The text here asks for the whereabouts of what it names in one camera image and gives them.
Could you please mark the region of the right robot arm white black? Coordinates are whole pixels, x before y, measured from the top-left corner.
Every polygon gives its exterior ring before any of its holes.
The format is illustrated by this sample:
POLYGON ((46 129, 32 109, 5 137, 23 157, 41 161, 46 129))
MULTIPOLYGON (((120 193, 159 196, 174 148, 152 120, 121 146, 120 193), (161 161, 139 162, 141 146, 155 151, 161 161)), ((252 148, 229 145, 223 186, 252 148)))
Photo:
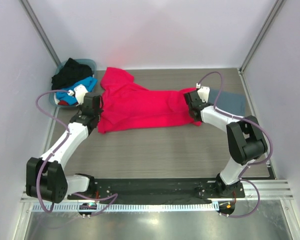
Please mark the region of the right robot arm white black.
POLYGON ((183 96, 189 115, 196 122, 212 125, 226 133, 230 159, 207 192, 213 197, 231 197, 247 168, 268 151, 258 120, 252 115, 242 117, 217 108, 207 102, 202 88, 183 96))

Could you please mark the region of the grey blue t shirt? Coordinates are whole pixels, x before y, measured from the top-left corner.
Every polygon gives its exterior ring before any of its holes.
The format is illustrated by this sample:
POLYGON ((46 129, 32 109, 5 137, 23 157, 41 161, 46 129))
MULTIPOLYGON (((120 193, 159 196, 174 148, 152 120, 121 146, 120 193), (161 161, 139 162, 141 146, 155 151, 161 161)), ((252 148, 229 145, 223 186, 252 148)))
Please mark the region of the grey blue t shirt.
POLYGON ((244 116, 246 99, 242 94, 222 91, 216 102, 216 107, 237 116, 244 116))

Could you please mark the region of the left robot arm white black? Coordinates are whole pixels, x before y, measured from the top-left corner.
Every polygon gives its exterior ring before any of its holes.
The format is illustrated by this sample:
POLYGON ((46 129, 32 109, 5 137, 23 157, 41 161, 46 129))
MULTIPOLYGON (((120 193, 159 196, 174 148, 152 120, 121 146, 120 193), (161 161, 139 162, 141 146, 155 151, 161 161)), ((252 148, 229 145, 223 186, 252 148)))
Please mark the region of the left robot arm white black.
POLYGON ((66 176, 64 168, 78 146, 97 128, 103 105, 101 95, 86 93, 79 112, 70 119, 55 144, 39 158, 27 161, 25 192, 29 197, 59 204, 76 193, 87 200, 96 195, 93 176, 83 173, 66 176))

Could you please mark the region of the pink red t shirt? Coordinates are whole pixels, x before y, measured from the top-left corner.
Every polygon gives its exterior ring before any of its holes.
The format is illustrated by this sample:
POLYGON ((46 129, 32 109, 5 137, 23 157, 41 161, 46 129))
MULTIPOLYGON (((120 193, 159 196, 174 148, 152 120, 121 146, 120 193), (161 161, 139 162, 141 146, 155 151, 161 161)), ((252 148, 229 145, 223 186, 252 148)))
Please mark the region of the pink red t shirt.
POLYGON ((149 90, 135 83, 126 70, 108 67, 101 79, 103 112, 97 125, 101 134, 131 129, 200 126, 190 117, 182 90, 149 90))

